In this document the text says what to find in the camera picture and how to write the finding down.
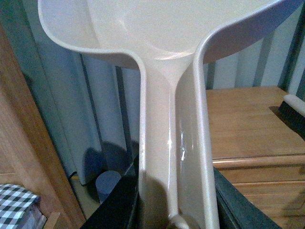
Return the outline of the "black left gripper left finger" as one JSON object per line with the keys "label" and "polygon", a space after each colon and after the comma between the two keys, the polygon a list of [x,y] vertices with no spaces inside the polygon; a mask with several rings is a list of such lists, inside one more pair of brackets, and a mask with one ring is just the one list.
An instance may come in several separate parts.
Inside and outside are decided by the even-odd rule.
{"label": "black left gripper left finger", "polygon": [[135,176],[124,176],[109,197],[81,226],[82,229],[137,229],[139,157],[133,161]]}

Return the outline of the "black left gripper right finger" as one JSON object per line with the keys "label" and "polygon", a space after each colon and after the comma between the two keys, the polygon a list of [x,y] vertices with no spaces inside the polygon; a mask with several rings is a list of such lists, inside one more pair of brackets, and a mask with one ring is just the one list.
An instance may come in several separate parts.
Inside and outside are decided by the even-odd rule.
{"label": "black left gripper right finger", "polygon": [[222,229],[279,229],[216,168],[213,169],[218,217]]}

